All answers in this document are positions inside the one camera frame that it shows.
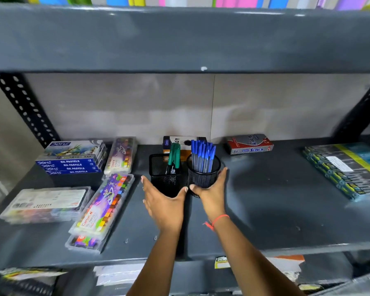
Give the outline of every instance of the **gray metal shelf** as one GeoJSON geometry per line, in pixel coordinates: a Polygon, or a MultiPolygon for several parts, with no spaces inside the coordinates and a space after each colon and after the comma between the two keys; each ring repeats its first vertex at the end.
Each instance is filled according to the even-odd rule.
{"type": "Polygon", "coordinates": [[[370,73],[370,12],[0,4],[0,71],[370,73]]]}
{"type": "MultiPolygon", "coordinates": [[[[78,268],[64,277],[63,296],[117,296],[125,295],[131,284],[96,286],[92,268],[78,268]]],[[[214,261],[176,262],[174,264],[170,294],[225,292],[238,289],[231,269],[214,269],[214,261]]]]}
{"type": "MultiPolygon", "coordinates": [[[[266,256],[370,249],[370,204],[351,203],[301,155],[301,147],[329,143],[281,140],[271,152],[238,156],[217,147],[229,168],[227,213],[266,256]]],[[[187,255],[224,255],[217,235],[203,225],[200,199],[191,202],[187,255]]]]}
{"type": "MultiPolygon", "coordinates": [[[[345,283],[352,279],[352,266],[342,253],[309,254],[305,256],[297,283],[345,283]]],[[[131,284],[96,286],[93,267],[78,268],[61,278],[63,296],[125,295],[131,284]]],[[[213,260],[176,262],[170,295],[233,292],[238,284],[230,268],[214,269],[213,260]]]]}
{"type": "MultiPolygon", "coordinates": [[[[334,185],[301,156],[299,147],[327,139],[276,141],[272,152],[230,157],[217,155],[229,167],[228,213],[266,256],[370,249],[370,207],[351,205],[334,185]]],[[[140,145],[129,200],[100,255],[64,247],[72,222],[10,225],[0,219],[0,269],[27,266],[80,266],[126,263],[148,257],[158,229],[142,203],[140,175],[148,174],[148,157],[158,145],[140,145]]],[[[34,166],[0,206],[0,213],[20,189],[100,184],[99,174],[48,176],[34,166]]],[[[223,255],[216,234],[205,227],[200,199],[189,198],[185,219],[185,259],[212,260],[223,255]]]]}

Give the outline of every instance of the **red thread bracelet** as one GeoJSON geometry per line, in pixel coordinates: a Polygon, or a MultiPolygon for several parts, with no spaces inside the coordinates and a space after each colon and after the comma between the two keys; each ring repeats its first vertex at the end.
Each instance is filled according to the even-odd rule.
{"type": "Polygon", "coordinates": [[[214,221],[211,223],[211,224],[209,224],[207,221],[204,223],[207,227],[209,227],[212,231],[214,231],[214,224],[215,224],[215,222],[217,222],[217,220],[219,219],[219,218],[221,218],[221,217],[227,217],[227,218],[229,218],[230,219],[230,216],[229,215],[227,215],[227,214],[223,214],[223,215],[219,215],[217,218],[215,218],[214,219],[214,221]]]}

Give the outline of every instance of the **plastic pastel case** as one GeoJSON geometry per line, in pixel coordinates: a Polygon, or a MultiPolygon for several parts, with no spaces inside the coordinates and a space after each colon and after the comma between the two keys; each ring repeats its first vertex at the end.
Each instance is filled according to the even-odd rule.
{"type": "Polygon", "coordinates": [[[69,233],[103,240],[133,182],[133,174],[119,172],[109,174],[82,211],[79,219],[70,228],[69,233]]]}
{"type": "Polygon", "coordinates": [[[90,201],[94,191],[90,187],[61,187],[61,188],[44,188],[44,189],[23,189],[11,201],[7,208],[0,214],[0,219],[11,224],[24,223],[44,223],[76,220],[80,213],[90,201]],[[66,190],[85,190],[82,199],[76,208],[54,208],[54,209],[19,209],[14,208],[18,202],[19,196],[28,191],[45,192],[45,191],[66,191],[66,190]]]}
{"type": "Polygon", "coordinates": [[[65,247],[70,250],[99,254],[102,252],[107,238],[108,235],[103,240],[88,236],[71,235],[65,243],[65,247]]]}
{"type": "Polygon", "coordinates": [[[113,141],[104,174],[132,170],[133,159],[137,151],[135,137],[116,137],[113,141]]]}

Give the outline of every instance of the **stacked boxes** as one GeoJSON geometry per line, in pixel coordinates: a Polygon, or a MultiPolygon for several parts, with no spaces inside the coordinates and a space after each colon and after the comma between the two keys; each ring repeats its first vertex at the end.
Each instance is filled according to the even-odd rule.
{"type": "Polygon", "coordinates": [[[36,163],[48,174],[101,172],[107,157],[102,140],[52,141],[36,163]]]}
{"type": "Polygon", "coordinates": [[[370,146],[362,142],[307,146],[303,154],[350,200],[370,200],[370,146]]]}

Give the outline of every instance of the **clear plastic case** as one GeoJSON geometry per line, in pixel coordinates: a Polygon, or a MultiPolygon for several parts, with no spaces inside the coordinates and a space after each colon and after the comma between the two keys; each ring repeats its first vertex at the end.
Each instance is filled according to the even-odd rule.
{"type": "Polygon", "coordinates": [[[93,194],[90,187],[23,189],[0,218],[11,224],[76,220],[93,194]]]}
{"type": "Polygon", "coordinates": [[[135,137],[116,137],[112,144],[104,174],[131,172],[136,151],[137,142],[135,137]]]}
{"type": "Polygon", "coordinates": [[[102,252],[107,238],[108,235],[103,240],[88,236],[71,235],[65,243],[65,246],[70,250],[99,254],[102,252]]]}
{"type": "Polygon", "coordinates": [[[133,182],[133,174],[109,174],[69,233],[103,240],[118,215],[133,182]]]}

